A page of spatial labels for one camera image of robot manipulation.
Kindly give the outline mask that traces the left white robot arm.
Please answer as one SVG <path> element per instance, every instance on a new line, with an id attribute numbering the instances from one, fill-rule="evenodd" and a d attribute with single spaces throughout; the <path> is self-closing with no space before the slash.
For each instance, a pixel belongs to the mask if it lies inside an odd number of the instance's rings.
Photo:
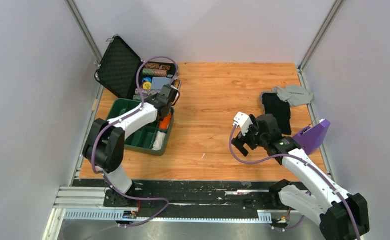
<path id="1" fill-rule="evenodd" d="M 117 201 L 125 207 L 136 200 L 136 193 L 130 189 L 133 183 L 121 166 L 125 140 L 146 125 L 167 117 L 178 95 L 177 88 L 165 85 L 134 109 L 113 119 L 96 119 L 91 125 L 82 156 L 90 162 L 94 173 L 106 178 L 117 192 Z"/>

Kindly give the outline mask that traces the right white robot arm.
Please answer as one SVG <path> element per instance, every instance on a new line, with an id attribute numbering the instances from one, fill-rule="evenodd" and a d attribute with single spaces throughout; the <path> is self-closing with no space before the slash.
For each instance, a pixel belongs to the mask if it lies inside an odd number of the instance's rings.
<path id="1" fill-rule="evenodd" d="M 246 145 L 251 150 L 261 147 L 268 157 L 257 160 L 257 164 L 275 159 L 297 176 L 310 192 L 303 193 L 283 179 L 271 187 L 268 195 L 273 208 L 287 206 L 299 211 L 319 227 L 327 240 L 359 240 L 370 231 L 367 200 L 359 193 L 349 193 L 321 171 L 294 138 L 281 133 L 273 115 L 255 117 L 238 112 L 233 118 L 232 132 L 237 128 L 239 134 L 229 137 L 229 150 L 233 156 L 235 148 L 247 156 Z"/>

